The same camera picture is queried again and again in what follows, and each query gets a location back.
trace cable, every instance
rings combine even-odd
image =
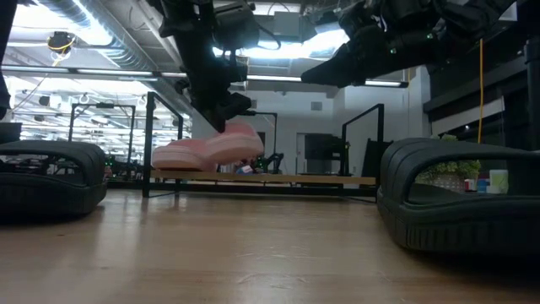
[[[55,52],[51,52],[51,59],[55,62],[56,60],[58,62],[62,62],[64,60],[68,60],[70,57],[71,57],[71,54],[72,52],[69,52],[68,54],[66,54],[64,57],[62,57],[60,54],[57,54]]]
[[[51,37],[48,37],[48,38],[47,38],[47,45],[49,45],[49,40],[50,40],[50,39],[51,39]],[[62,53],[64,53],[68,47],[70,47],[70,46],[73,45],[73,43],[75,42],[75,39],[76,39],[76,38],[73,38],[73,39],[72,39],[69,43],[67,43],[65,46],[59,46],[59,47],[49,46],[49,50],[51,50],[51,51],[60,51],[60,50],[62,50],[62,51],[63,51]]]
[[[480,40],[480,120],[478,121],[478,143],[482,143],[483,120],[483,39]]]
[[[138,27],[133,27],[133,22],[132,22],[132,13],[133,13],[133,7],[130,7],[129,8],[129,14],[127,15],[127,17],[129,18],[129,25],[132,27],[133,30],[148,30],[148,29],[144,29],[144,26],[146,25],[146,23],[142,23],[141,25],[139,25]]]
[[[64,54],[64,52],[67,50],[67,48],[69,47],[70,45],[67,45],[66,47],[63,48],[62,50],[62,54],[60,56],[62,56]],[[61,61],[59,60],[60,57],[55,60],[55,62],[52,64],[53,67],[57,66],[58,63]],[[49,77],[49,74],[45,74],[45,77],[43,77],[43,79],[35,86],[35,88],[18,104],[16,105],[10,112],[13,113],[15,112],[15,110],[19,109],[21,106],[24,106],[28,100],[30,100],[30,98],[32,98],[35,94],[35,92],[40,88],[40,86],[43,84],[43,82],[45,81],[45,79],[47,79],[47,77]]]
[[[281,2],[275,2],[275,3],[272,3],[272,5],[270,5],[270,8],[268,8],[267,15],[270,14],[270,11],[272,11],[273,6],[276,5],[276,4],[279,4],[279,5],[283,6],[285,9],[287,9],[287,12],[290,13],[290,9],[287,7],[287,5],[285,5],[285,4],[281,3]]]
[[[273,125],[273,123],[270,122],[270,120],[267,118],[266,115],[263,115],[262,118],[264,118],[264,120],[266,120],[268,122],[268,124],[270,125],[270,127],[272,128],[275,128],[276,126]]]
[[[259,25],[259,29],[262,30],[263,32],[267,33],[268,35],[270,35],[270,37],[272,37],[272,39],[274,39],[276,41],[276,43],[278,43],[278,48],[275,48],[275,49],[270,49],[270,48],[267,48],[267,47],[264,47],[264,46],[257,46],[263,50],[269,50],[269,51],[277,51],[281,48],[281,40],[276,37],[276,35],[273,34],[273,32],[271,32],[270,30],[266,29],[264,26]]]

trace metal pipe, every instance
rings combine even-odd
[[[150,196],[150,174],[152,173],[152,129],[154,128],[154,92],[148,93],[146,102],[146,126],[144,128],[144,164],[143,164],[143,198]]]
[[[379,116],[377,117],[377,175],[375,176],[375,185],[377,189],[381,185],[381,161],[382,155],[385,152],[385,105],[379,104]]]
[[[182,139],[184,137],[184,117],[182,115],[178,116],[178,140]],[[181,180],[177,179],[175,180],[176,185],[176,191],[178,192],[180,189]]]
[[[132,125],[131,129],[129,130],[129,150],[127,151],[127,180],[129,180],[132,177],[132,170],[131,170],[131,164],[132,164],[132,150],[133,150],[133,128],[135,128],[135,106],[124,106],[129,107],[132,109]]]
[[[75,108],[77,106],[71,106],[71,116],[69,118],[69,136],[67,136],[67,141],[71,142],[73,139],[73,124],[75,123]]]

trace fluorescent light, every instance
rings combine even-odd
[[[44,47],[46,43],[41,42],[21,42],[21,41],[8,41],[8,46],[11,47]]]
[[[259,46],[261,47],[238,50],[236,55],[261,59],[295,59],[310,55],[310,50],[302,47],[302,44],[298,42],[282,42],[280,49],[277,49],[278,44],[275,41],[260,41]],[[223,51],[215,47],[213,53],[221,56]]]
[[[151,81],[151,82],[158,81],[157,78],[144,78],[144,77],[133,77],[133,76],[118,77],[118,80],[121,80],[121,81]]]
[[[185,78],[185,77],[187,77],[187,74],[186,73],[165,72],[165,73],[162,73],[161,76],[163,76],[163,77],[171,77],[171,78]]]
[[[402,83],[395,81],[366,80],[365,85],[399,87]]]
[[[300,77],[247,75],[247,80],[302,82]]]
[[[92,88],[93,91],[106,93],[106,94],[126,94],[126,95],[146,95],[150,90],[149,87],[138,81],[115,81],[115,80],[98,80],[98,79],[78,79],[78,83],[86,87],[86,90],[80,90],[79,92],[89,92],[88,88]],[[115,97],[108,97],[105,100],[116,100]]]
[[[80,68],[79,73],[112,76],[152,76],[152,72]]]
[[[2,65],[4,72],[26,72],[26,73],[69,73],[67,68],[51,68],[51,67],[30,67],[17,65]]]

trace black robotic arm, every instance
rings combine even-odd
[[[350,41],[302,81],[345,87],[468,52],[516,0],[368,0],[345,9]]]
[[[176,90],[187,90],[193,107],[219,132],[225,121],[251,107],[251,100],[228,91],[231,83],[244,81],[247,66],[236,62],[235,50],[257,46],[259,25],[254,6],[239,1],[214,8],[211,0],[148,0],[164,15],[160,35],[173,36],[188,80]],[[213,47],[231,51],[229,58],[216,57]]]

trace pink shoe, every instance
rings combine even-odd
[[[158,147],[152,153],[152,166],[161,170],[215,172],[217,165],[208,161],[206,143],[201,139],[182,139]]]
[[[206,141],[206,157],[220,165],[232,164],[264,153],[264,145],[255,129],[244,122],[230,122],[225,132]]]

